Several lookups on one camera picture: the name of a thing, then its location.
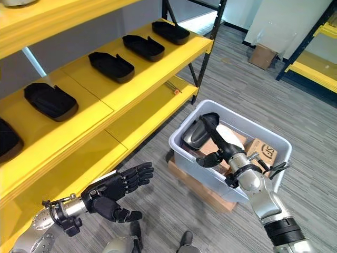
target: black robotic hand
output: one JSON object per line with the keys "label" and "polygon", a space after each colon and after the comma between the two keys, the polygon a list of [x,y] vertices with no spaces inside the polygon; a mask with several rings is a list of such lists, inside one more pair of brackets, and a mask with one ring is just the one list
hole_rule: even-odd
{"label": "black robotic hand", "polygon": [[142,163],[122,173],[112,172],[88,186],[81,197],[89,213],[97,212],[113,222],[130,222],[140,220],[139,211],[121,208],[117,201],[131,193],[139,186],[148,184],[153,178],[151,162]]}

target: gray carpet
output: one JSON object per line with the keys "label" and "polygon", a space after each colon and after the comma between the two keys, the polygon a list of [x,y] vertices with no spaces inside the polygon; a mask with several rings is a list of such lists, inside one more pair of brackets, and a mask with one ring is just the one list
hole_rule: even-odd
{"label": "gray carpet", "polygon": [[[197,103],[212,99],[291,142],[292,167],[279,193],[318,252],[336,252],[337,110],[276,81],[280,61],[267,71],[249,64],[252,50],[241,44],[243,37],[221,26]],[[194,67],[200,69],[200,65],[199,58]],[[188,69],[180,76],[192,81]],[[175,252],[187,229],[193,231],[193,244],[202,252],[272,252],[249,205],[237,205],[232,213],[219,215],[168,172],[169,136],[194,108],[186,104],[120,166],[129,168],[144,161],[155,166],[151,184],[120,201],[144,214],[144,252]],[[101,252],[109,240],[128,233],[128,225],[98,215],[82,220],[81,233],[60,237],[52,252]]]}

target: yellow shelf in background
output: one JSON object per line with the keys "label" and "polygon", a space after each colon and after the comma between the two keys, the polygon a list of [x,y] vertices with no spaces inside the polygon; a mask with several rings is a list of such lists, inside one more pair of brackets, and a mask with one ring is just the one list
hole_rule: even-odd
{"label": "yellow shelf in background", "polygon": [[161,85],[145,100],[106,129],[121,144],[126,146],[128,151],[134,150],[197,92],[195,86],[177,76],[172,77],[170,82],[178,87],[182,93],[174,95],[173,91],[166,85]]}
{"label": "yellow shelf in background", "polygon": [[322,33],[331,38],[337,38],[337,27],[334,27],[326,22],[317,29],[317,31],[314,33],[314,36],[318,35],[319,33]]}
{"label": "yellow shelf in background", "polygon": [[337,64],[303,51],[288,69],[337,93]]}

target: printed logo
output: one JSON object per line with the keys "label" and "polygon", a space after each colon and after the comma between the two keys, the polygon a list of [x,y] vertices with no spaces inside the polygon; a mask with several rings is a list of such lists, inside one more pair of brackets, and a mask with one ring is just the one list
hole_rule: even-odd
{"label": "printed logo", "polygon": [[263,144],[263,145],[262,145],[261,151],[262,151],[262,153],[263,153],[266,157],[268,157],[269,159],[272,159],[273,154],[274,154],[274,152],[275,152],[275,150],[274,150],[272,147],[268,146],[267,144]]}

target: black metal shelf frame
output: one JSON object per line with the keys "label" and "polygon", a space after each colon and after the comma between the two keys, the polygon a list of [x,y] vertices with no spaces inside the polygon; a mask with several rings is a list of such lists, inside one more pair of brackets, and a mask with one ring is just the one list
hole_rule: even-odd
{"label": "black metal shelf frame", "polygon": [[[227,0],[220,0],[218,6],[211,5],[207,2],[199,1],[199,0],[188,0],[188,1],[190,1],[192,3],[195,3],[195,4],[199,4],[201,6],[204,6],[206,8],[212,9],[212,10],[217,12],[216,18],[215,18],[215,21],[214,21],[214,24],[213,24],[213,27],[212,27],[212,30],[211,30],[211,35],[210,35],[210,39],[214,41],[215,38],[216,38],[217,32],[219,30],[220,24],[221,24],[221,18],[222,18],[223,12],[225,10]],[[169,0],[162,0],[162,18],[167,19],[168,14],[170,14],[170,17],[171,17],[173,23],[177,24],[177,21],[175,19],[175,16],[174,16],[174,13],[173,13],[173,10],[172,10],[172,7],[170,5]],[[212,53],[213,46],[212,46],[210,52],[205,53],[205,55],[204,55],[204,59],[203,59],[198,77],[196,77],[196,74],[195,74],[192,63],[189,63],[189,68],[190,68],[190,71],[191,71],[191,74],[192,74],[192,77],[193,77],[194,84],[195,84],[196,87],[199,88],[198,93],[199,93],[199,90],[200,90],[202,80],[204,78],[204,74],[205,74],[205,71],[206,71],[206,68],[207,68],[207,64],[209,62],[209,59],[210,59],[210,56],[211,56],[211,53]],[[196,97],[197,97],[198,93],[192,97],[192,102],[191,102],[192,104],[194,104],[194,102],[196,101]]]}

